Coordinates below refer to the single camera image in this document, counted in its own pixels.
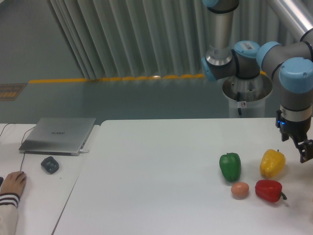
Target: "sleeve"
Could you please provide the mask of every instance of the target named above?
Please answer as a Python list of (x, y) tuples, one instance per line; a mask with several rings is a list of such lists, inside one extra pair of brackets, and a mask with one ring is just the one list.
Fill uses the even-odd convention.
[(14, 235), (20, 198), (14, 193), (0, 194), (0, 235)]

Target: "striped sleeve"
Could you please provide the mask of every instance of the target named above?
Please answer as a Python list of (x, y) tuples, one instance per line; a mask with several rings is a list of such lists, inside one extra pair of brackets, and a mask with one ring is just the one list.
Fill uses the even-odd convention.
[(2, 193), (0, 194), (0, 206), (1, 205), (13, 205), (18, 207), (20, 197), (16, 193)]

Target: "brown egg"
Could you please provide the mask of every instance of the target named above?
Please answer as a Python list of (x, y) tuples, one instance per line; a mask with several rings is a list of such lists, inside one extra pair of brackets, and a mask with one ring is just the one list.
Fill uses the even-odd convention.
[(236, 198), (243, 199), (247, 197), (249, 193), (249, 185), (245, 182), (238, 182), (235, 183), (230, 190)]

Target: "silver laptop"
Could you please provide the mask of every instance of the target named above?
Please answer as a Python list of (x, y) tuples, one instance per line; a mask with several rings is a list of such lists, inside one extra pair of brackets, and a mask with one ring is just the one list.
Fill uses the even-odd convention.
[(95, 118), (43, 117), (23, 142), (22, 153), (78, 156)]

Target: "yellow bell pepper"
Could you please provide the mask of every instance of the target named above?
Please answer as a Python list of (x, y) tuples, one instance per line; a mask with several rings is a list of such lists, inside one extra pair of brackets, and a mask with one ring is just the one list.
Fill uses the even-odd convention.
[(271, 178), (277, 175), (285, 166), (286, 158), (284, 154), (273, 149), (269, 149), (263, 155), (260, 164), (261, 175)]

